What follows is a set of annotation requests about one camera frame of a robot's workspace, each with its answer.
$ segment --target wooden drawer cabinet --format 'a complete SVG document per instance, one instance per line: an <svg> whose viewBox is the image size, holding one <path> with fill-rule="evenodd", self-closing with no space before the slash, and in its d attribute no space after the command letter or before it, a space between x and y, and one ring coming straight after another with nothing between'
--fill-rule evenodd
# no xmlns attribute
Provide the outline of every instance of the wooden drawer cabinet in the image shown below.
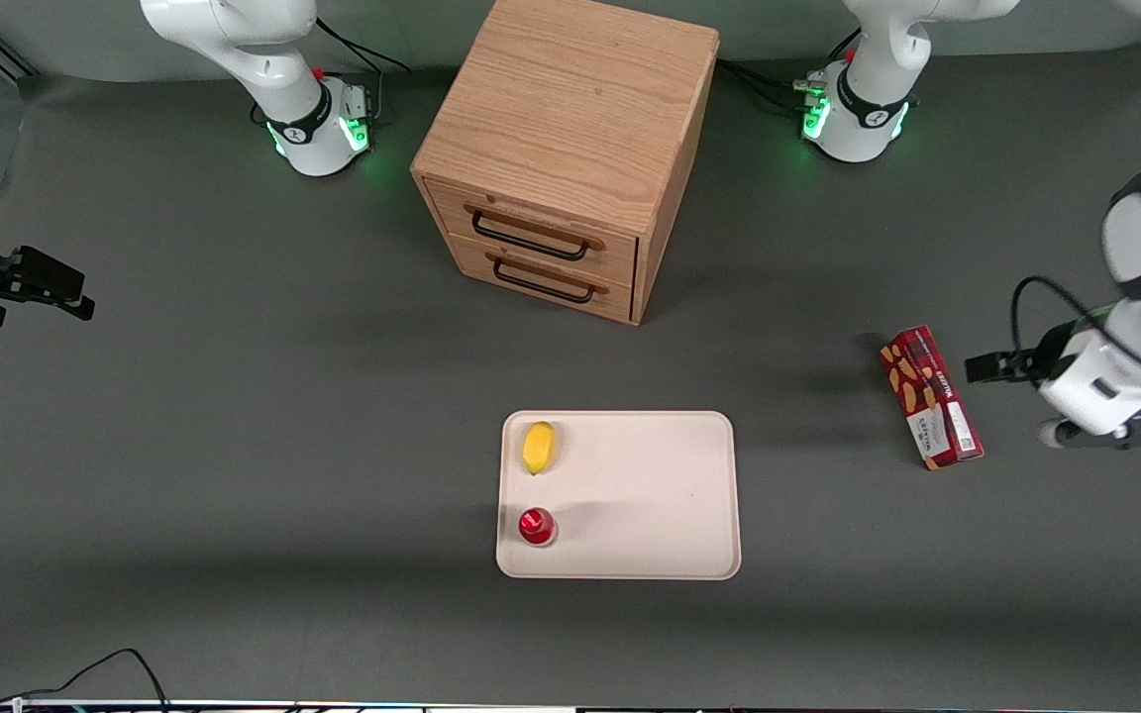
<svg viewBox="0 0 1141 713"><path fill-rule="evenodd" d="M412 176L472 278L640 324L719 35L590 0L495 0Z"/></svg>

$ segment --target gray table surface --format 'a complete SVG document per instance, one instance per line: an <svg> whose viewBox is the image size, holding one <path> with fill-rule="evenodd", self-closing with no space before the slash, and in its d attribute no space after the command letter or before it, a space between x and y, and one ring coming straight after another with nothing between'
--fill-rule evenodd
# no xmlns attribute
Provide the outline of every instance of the gray table surface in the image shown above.
<svg viewBox="0 0 1141 713"><path fill-rule="evenodd" d="M448 80L390 76L317 180L235 82L26 86L0 250L99 307L0 330L0 695L136 646L177 698L1141 710L1141 452L1046 451L1030 388L966 387L987 456L929 473L867 350L1004 348L1029 273L1115 297L1141 47L937 58L866 167L717 75L639 329L456 272L407 171ZM517 410L723 411L742 572L504 577Z"/></svg>

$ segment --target red bottle cap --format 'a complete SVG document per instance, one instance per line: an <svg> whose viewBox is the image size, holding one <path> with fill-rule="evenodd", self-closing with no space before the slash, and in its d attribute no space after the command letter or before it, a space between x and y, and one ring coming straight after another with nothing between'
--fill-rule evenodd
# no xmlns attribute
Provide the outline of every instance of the red bottle cap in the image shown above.
<svg viewBox="0 0 1141 713"><path fill-rule="evenodd" d="M551 541L552 533L557 532L557 522L553 521L552 513L543 507L532 507L517 519L517 532L521 533L521 538L531 544L544 544Z"/></svg>

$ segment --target red snack box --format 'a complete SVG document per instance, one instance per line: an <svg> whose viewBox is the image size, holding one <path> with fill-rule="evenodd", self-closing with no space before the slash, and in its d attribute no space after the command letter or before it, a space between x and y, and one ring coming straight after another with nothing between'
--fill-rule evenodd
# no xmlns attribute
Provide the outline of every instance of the red snack box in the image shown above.
<svg viewBox="0 0 1141 713"><path fill-rule="evenodd" d="M932 330L924 325L903 331L879 357L929 470L984 455Z"/></svg>

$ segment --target barcode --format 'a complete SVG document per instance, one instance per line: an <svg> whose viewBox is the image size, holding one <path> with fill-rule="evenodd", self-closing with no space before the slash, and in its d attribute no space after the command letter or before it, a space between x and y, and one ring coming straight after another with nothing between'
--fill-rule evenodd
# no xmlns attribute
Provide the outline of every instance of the barcode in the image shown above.
<svg viewBox="0 0 1141 713"><path fill-rule="evenodd" d="M974 451L974 437L971 435L971 426L965 422L963 407L958 402L949 402L949 420L954 421L954 432L958 437L960 451Z"/></svg>

